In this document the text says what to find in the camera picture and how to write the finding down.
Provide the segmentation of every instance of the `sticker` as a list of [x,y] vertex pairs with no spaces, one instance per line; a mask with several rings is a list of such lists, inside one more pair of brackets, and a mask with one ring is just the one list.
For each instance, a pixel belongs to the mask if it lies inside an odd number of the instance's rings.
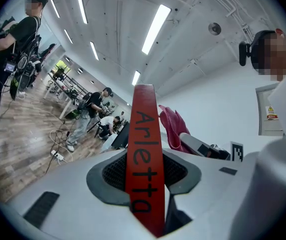
[[243,144],[231,141],[231,161],[242,162],[244,157]]
[[266,110],[267,120],[278,119],[277,114],[275,113],[272,106],[266,106],[265,110]]

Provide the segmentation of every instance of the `red strap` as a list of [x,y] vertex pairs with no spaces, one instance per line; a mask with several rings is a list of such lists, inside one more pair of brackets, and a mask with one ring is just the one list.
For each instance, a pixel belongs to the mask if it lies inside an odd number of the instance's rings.
[[154,86],[134,90],[126,165],[131,211],[156,237],[165,223],[164,168]]

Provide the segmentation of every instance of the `black t-shirt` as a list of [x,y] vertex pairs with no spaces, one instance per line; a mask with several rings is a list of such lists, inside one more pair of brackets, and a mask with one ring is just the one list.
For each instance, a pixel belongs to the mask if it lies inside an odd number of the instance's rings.
[[89,112],[89,116],[91,117],[91,118],[94,118],[95,117],[95,113],[96,113],[96,110],[95,109],[93,109],[92,108],[92,104],[95,104],[96,106],[100,106],[100,104],[101,104],[101,102],[102,102],[102,96],[101,96],[101,93],[100,92],[94,92],[91,96],[90,96],[90,98],[89,98],[89,100],[88,100],[88,102],[87,102],[87,104],[89,104],[88,106],[87,106],[87,109],[88,109],[88,112]]
[[[27,45],[28,39],[33,40],[40,26],[39,17],[26,17],[20,21],[9,33],[16,39],[15,51],[20,51],[21,48]],[[6,50],[0,51],[0,60],[5,60],[12,52],[14,45],[11,45]]]

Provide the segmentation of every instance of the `white pants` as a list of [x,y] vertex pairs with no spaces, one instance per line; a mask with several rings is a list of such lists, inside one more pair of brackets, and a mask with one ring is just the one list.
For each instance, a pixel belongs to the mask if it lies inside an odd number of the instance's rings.
[[76,129],[74,130],[73,134],[70,135],[66,141],[67,145],[73,146],[78,139],[86,133],[87,125],[93,118],[89,117],[88,110],[84,110],[81,113],[81,117],[76,122]]

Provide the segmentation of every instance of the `headset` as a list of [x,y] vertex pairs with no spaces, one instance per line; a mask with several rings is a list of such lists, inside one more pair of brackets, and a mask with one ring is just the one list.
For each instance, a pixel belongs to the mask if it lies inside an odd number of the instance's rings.
[[264,37],[268,34],[273,34],[275,31],[272,30],[263,30],[256,33],[254,40],[251,44],[245,43],[242,41],[238,45],[239,50],[239,64],[241,66],[245,66],[246,64],[246,57],[251,57],[251,62],[253,68],[260,74],[264,74],[264,69],[259,66],[259,62],[261,59],[260,56],[260,48],[264,45]]

